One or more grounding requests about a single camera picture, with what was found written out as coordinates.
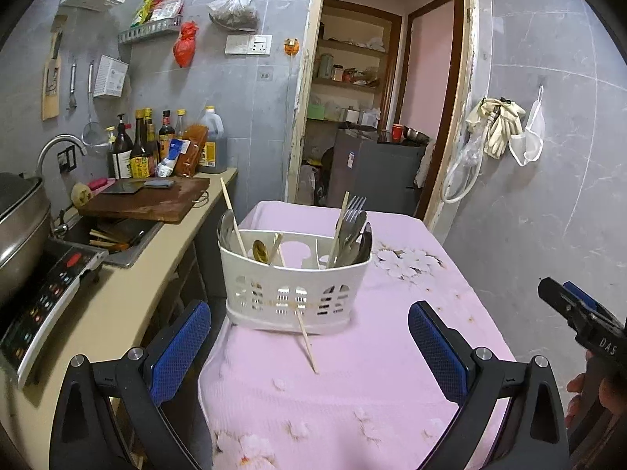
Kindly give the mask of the person's right hand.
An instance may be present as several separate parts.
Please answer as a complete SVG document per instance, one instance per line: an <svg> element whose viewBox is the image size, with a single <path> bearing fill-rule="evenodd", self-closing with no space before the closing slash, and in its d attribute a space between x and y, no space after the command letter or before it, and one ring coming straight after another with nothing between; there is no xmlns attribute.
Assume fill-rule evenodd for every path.
<svg viewBox="0 0 627 470"><path fill-rule="evenodd" d="M626 468L626 389L608 378L598 382L578 374L566 385L572 469Z"/></svg>

